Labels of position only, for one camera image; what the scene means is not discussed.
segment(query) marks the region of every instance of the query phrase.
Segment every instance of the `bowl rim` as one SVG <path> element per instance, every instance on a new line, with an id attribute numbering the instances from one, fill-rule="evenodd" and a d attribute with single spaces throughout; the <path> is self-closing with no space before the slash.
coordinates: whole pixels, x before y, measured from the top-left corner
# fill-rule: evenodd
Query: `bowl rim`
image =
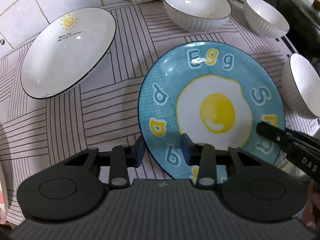
<path id="1" fill-rule="evenodd" d="M 298 86 L 297 86 L 296 80 L 295 80 L 294 75 L 293 75 L 293 72 L 292 72 L 292 67 L 291 67 L 291 57 L 292 57 L 293 55 L 298 55 L 298 56 L 303 57 L 303 56 L 302 56 L 301 54 L 299 54 L 299 53 L 292 53 L 292 54 L 290 55 L 290 57 L 289 57 L 288 60 L 289 60 L 289 67 L 290 67 L 290 72 L 291 72 L 291 75 L 292 75 L 292 79 L 293 79 L 293 81 L 294 81 L 294 84 L 295 84 L 298 92 L 299 92 L 300 97 L 301 97 L 302 100 L 303 100 L 303 103 L 305 104 L 305 106 L 307 107 L 307 109 L 309 110 L 309 112 L 312 113 L 316 118 L 318 118 L 318 117 L 320 117 L 320 115 L 315 114 L 315 113 L 309 108 L 309 106 L 308 106 L 307 103 L 305 102 L 305 100 L 304 100 L 304 98 L 303 98 L 302 94 L 300 93 L 300 90 L 299 90 L 299 88 L 298 88 Z"/>
<path id="2" fill-rule="evenodd" d="M 231 4 L 230 4 L 230 2 L 229 2 L 228 0 L 225 0 L 225 1 L 226 1 L 226 2 L 229 4 L 229 6 L 230 6 L 230 13 L 229 13 L 228 16 L 225 16 L 225 17 L 222 17 L 222 18 L 206 18 L 206 17 L 199 17 L 199 16 L 195 16 L 195 15 L 192 15 L 192 14 L 188 14 L 188 13 L 182 12 L 182 11 L 174 8 L 173 6 L 171 6 L 169 3 L 167 3 L 166 0 L 163 0 L 163 2 L 165 2 L 169 7 L 173 8 L 174 10 L 176 10 L 176 11 L 178 11 L 178 12 L 180 12 L 180 13 L 183 13 L 183 14 L 185 14 L 185 15 L 189 15 L 189 16 L 192 16 L 192 17 L 196 17 L 196 18 L 198 18 L 198 19 L 205 19 L 205 20 L 222 20 L 222 19 L 226 19 L 226 18 L 230 17 L 230 15 L 231 15 L 231 13 L 232 13 L 232 6 L 231 6 Z"/>
<path id="3" fill-rule="evenodd" d="M 64 89 L 64 90 L 62 90 L 62 91 L 60 91 L 60 92 L 57 92 L 57 93 L 54 93 L 54 94 L 50 94 L 50 95 L 48 95 L 48 96 L 44 96 L 44 97 L 38 98 L 38 97 L 33 97 L 33 96 L 31 96 L 30 94 L 28 94 L 28 93 L 26 92 L 26 90 L 24 89 L 24 87 L 23 87 L 22 79 L 21 79 L 21 75 L 20 75 L 20 84 L 21 84 L 21 87 L 22 87 L 23 91 L 26 93 L 26 95 L 27 95 L 28 97 L 31 97 L 31 98 L 37 99 L 37 100 L 46 100 L 46 99 L 53 98 L 53 97 L 55 97 L 55 96 L 58 96 L 58 95 L 63 94 L 64 92 L 68 91 L 69 89 L 71 89 L 72 87 L 74 87 L 75 85 L 77 85 L 79 82 L 81 82 L 81 81 L 99 64 L 99 62 L 104 58 L 104 56 L 106 55 L 107 51 L 110 49 L 110 47 L 111 47 L 111 45 L 112 45 L 112 43 L 113 43 L 113 41 L 114 41 L 114 39 L 115 39 L 115 36 L 116 36 L 116 31 L 117 31 L 116 19 L 115 19 L 115 17 L 112 15 L 112 13 L 110 13 L 109 11 L 107 11 L 107 10 L 105 10 L 105 9 L 103 9 L 103 8 L 100 8 L 100 7 L 80 8 L 80 9 L 77 9 L 77 10 L 70 11 L 70 12 L 68 12 L 68 13 L 72 13 L 72 12 L 75 12 L 75 11 L 79 11 L 79 10 L 83 10 L 83 9 L 88 9 L 88 8 L 94 8 L 94 9 L 104 10 L 104 11 L 106 11 L 108 14 L 110 14 L 110 15 L 113 17 L 113 20 L 114 20 L 114 22 L 115 22 L 116 28 L 115 28 L 115 31 L 114 31 L 114 34 L 113 34 L 112 41 L 111 41 L 110 45 L 108 46 L 108 48 L 106 49 L 106 51 L 103 53 L 103 55 L 101 56 L 101 58 L 100 58 L 100 59 L 87 71 L 87 73 L 85 73 L 78 81 L 76 81 L 74 84 L 70 85 L 68 88 L 66 88 L 66 89 Z M 52 23 L 54 23 L 56 20 L 60 19 L 61 17 L 62 17 L 62 15 L 59 16 L 58 18 L 56 18 L 54 21 L 52 21 L 46 28 L 48 28 Z M 39 33 L 39 35 L 34 39 L 34 41 L 41 35 L 41 33 L 42 33 L 46 28 L 44 28 L 44 29 Z M 23 61 L 22 61 L 21 70 L 22 70 L 22 67 L 23 67 L 24 60 L 25 60 L 25 58 L 26 58 L 26 56 L 27 56 L 27 53 L 28 53 L 28 51 L 30 50 L 30 48 L 27 50 L 26 55 L 25 55 L 25 57 L 24 57 L 24 59 L 23 59 Z"/>
<path id="4" fill-rule="evenodd" d="M 286 21 L 286 23 L 288 24 L 288 29 L 282 29 L 282 28 L 280 28 L 280 27 L 272 24 L 272 23 L 269 22 L 268 20 L 266 20 L 266 19 L 265 19 L 264 17 L 262 17 L 260 14 L 258 14 L 258 15 L 259 15 L 262 19 L 264 19 L 266 22 L 268 22 L 269 24 L 271 24 L 272 26 L 276 27 L 277 29 L 279 29 L 279 30 L 281 30 L 281 31 L 284 31 L 284 32 L 288 33 L 288 32 L 290 31 L 290 24 L 288 23 L 287 19 L 286 19 L 276 8 L 274 8 L 271 4 L 267 3 L 267 2 L 264 1 L 264 0 L 260 0 L 260 1 L 262 1 L 263 3 L 266 3 L 267 5 L 271 6 L 274 10 L 276 10 L 276 11 L 278 12 L 278 14 L 279 14 L 279 15 Z M 248 1 L 245 0 L 245 2 L 246 2 L 246 4 L 248 5 L 248 7 L 257 14 L 257 12 L 249 5 Z"/>

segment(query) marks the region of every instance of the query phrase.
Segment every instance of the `blue plate rim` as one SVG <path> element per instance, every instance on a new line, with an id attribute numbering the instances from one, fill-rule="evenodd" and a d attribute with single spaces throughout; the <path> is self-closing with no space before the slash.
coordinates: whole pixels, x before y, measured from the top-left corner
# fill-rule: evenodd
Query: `blue plate rim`
<path id="1" fill-rule="evenodd" d="M 140 125 L 140 115 L 139 115 L 140 95 L 141 95 L 141 90 L 142 90 L 143 84 L 144 84 L 144 82 L 145 82 L 145 80 L 146 80 L 146 78 L 147 78 L 150 70 L 154 67 L 154 65 L 155 65 L 162 57 L 164 57 L 168 52 L 170 52 L 170 51 L 172 51 L 172 50 L 174 50 L 174 49 L 176 49 L 176 48 L 185 46 L 185 45 L 187 45 L 187 44 L 193 44 L 193 43 L 198 43 L 198 42 L 220 43 L 220 44 L 228 45 L 228 46 L 231 46 L 231 47 L 233 47 L 233 48 L 235 48 L 235 49 L 238 49 L 238 50 L 242 51 L 243 53 L 245 53 L 245 54 L 247 54 L 249 57 L 251 57 L 250 54 L 246 53 L 246 52 L 243 51 L 242 49 L 239 49 L 239 48 L 237 48 L 236 46 L 233 46 L 233 45 L 230 45 L 230 44 L 227 44 L 227 43 L 222 43 L 222 42 L 218 42 L 218 41 L 192 41 L 192 42 L 187 42 L 187 43 L 180 44 L 180 45 L 178 45 L 178 46 L 175 46 L 175 47 L 172 48 L 172 49 L 169 49 L 169 50 L 168 50 L 166 53 L 164 53 L 160 58 L 158 58 L 158 59 L 156 60 L 156 62 L 153 63 L 153 65 L 151 66 L 151 68 L 148 70 L 147 74 L 145 75 L 145 77 L 144 77 L 144 79 L 143 79 L 143 81 L 142 81 L 142 83 L 141 83 L 141 88 L 140 88 L 139 96 L 138 96 L 138 109 L 137 109 L 137 111 L 138 111 L 138 125 L 139 125 L 139 129 L 140 129 L 140 134 L 141 134 L 141 136 L 142 136 L 142 138 L 143 138 L 143 140 L 144 140 L 144 142 L 145 142 L 145 144 L 146 144 L 146 148 L 147 148 L 148 152 L 152 155 L 153 160 L 154 160 L 154 161 L 159 165 L 159 167 L 160 167 L 170 178 L 172 178 L 172 179 L 175 179 L 175 178 L 172 177 L 172 176 L 159 164 L 159 162 L 156 160 L 156 158 L 153 157 L 153 154 L 151 153 L 151 151 L 150 151 L 150 149 L 149 149 L 149 147 L 148 147 L 148 144 L 147 144 L 147 142 L 146 142 L 145 139 L 144 139 L 144 136 L 143 136 L 143 133 L 142 133 L 142 129 L 141 129 L 141 125 Z M 264 70 L 264 71 L 267 73 L 267 75 L 271 78 L 273 84 L 275 85 L 276 89 L 278 90 L 278 88 L 277 88 L 276 84 L 274 83 L 272 77 L 271 77 L 270 74 L 265 70 L 265 68 L 264 68 L 255 58 L 253 58 L 253 57 L 251 57 L 251 58 L 252 58 L 254 61 L 256 61 L 256 62 L 263 68 L 263 70 Z M 279 90 L 278 90 L 278 93 L 279 93 L 279 96 L 280 96 L 280 98 L 281 98 L 282 110 L 283 110 L 283 113 L 284 113 L 284 116 L 285 116 L 284 103 L 283 103 L 283 99 L 282 99 L 282 97 L 281 97 L 281 94 L 280 94 Z M 279 149 L 278 157 L 276 158 L 276 160 L 279 158 L 280 152 L 281 152 L 281 149 Z"/>

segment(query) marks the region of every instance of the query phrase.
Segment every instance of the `sun illustration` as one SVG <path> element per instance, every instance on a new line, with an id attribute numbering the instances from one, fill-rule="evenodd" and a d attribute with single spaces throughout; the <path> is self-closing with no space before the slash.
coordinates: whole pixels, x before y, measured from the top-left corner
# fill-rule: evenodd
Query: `sun illustration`
<path id="1" fill-rule="evenodd" d="M 63 29 L 65 30 L 68 30 L 68 28 L 69 30 L 73 28 L 75 26 L 74 24 L 77 23 L 76 20 L 78 19 L 78 18 L 75 18 L 75 15 L 71 16 L 70 13 L 68 13 L 68 15 L 62 16 L 62 18 L 63 19 L 61 19 L 60 21 L 63 22 L 61 23 L 61 25 L 63 25 Z"/>

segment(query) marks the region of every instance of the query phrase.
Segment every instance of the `black circular pad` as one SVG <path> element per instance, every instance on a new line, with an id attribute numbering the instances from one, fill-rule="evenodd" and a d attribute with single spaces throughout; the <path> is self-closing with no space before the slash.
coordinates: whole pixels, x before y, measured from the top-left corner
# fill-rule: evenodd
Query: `black circular pad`
<path id="1" fill-rule="evenodd" d="M 26 179 L 18 188 L 18 203 L 28 217 L 64 221 L 95 209 L 105 195 L 97 177 L 76 166 L 42 171 Z"/>
<path id="2" fill-rule="evenodd" d="M 307 202 L 305 185 L 268 166 L 246 167 L 222 185 L 221 197 L 236 214 L 250 220 L 291 219 Z"/>
<path id="3" fill-rule="evenodd" d="M 40 186 L 40 193 L 46 198 L 62 199 L 70 197 L 77 190 L 77 184 L 71 179 L 50 179 Z"/>

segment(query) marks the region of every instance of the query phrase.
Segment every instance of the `striped tablecloth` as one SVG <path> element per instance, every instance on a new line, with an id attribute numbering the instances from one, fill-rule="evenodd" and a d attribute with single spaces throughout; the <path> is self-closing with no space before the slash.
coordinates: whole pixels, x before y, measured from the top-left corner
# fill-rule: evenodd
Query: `striped tablecloth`
<path id="1" fill-rule="evenodd" d="M 104 7 L 117 23 L 115 40 L 99 65 L 80 85 L 47 100 L 28 97 L 20 84 L 23 59 L 36 36 L 0 59 L 0 160 L 9 196 L 7 220 L 24 218 L 16 199 L 27 177 L 87 147 L 111 150 L 133 144 L 140 135 L 137 103 L 141 83 L 153 63 L 173 47 L 190 41 L 231 44 L 254 57 L 281 90 L 283 64 L 291 54 L 282 40 L 265 39 L 247 29 L 243 13 L 233 9 L 230 20 L 215 33 L 192 35 L 175 25 L 162 2 Z M 286 107 L 287 127 L 314 135 L 318 120 L 305 120 Z M 281 154 L 276 165 L 284 164 Z M 129 169 L 130 181 L 170 179 L 149 153 L 143 164 Z M 108 181 L 108 168 L 100 180 Z"/>

